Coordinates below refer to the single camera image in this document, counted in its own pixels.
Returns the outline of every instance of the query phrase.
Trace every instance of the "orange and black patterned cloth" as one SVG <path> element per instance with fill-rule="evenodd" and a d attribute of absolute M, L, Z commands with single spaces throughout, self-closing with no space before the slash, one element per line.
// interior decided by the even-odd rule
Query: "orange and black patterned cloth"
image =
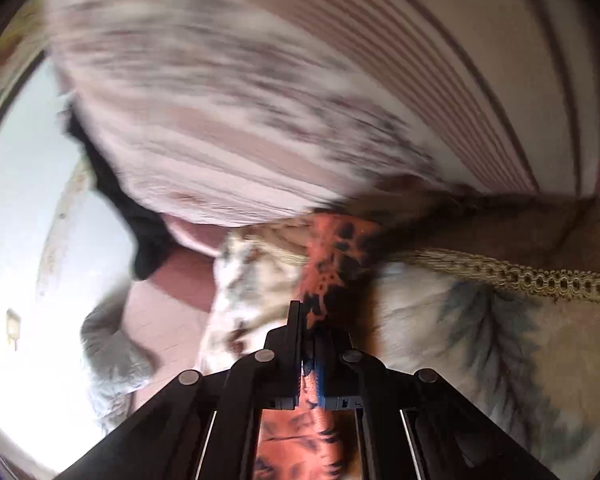
<path fill-rule="evenodd" d="M 379 229 L 373 222 L 344 215 L 320 213 L 312 220 L 308 262 L 299 287 L 299 299 L 308 307 L 309 337 L 317 323 L 336 311 L 347 284 L 367 269 L 365 245 Z M 254 478 L 334 479 L 344 465 L 333 417 L 318 405 L 313 362 L 304 352 L 298 407 L 262 413 Z"/>

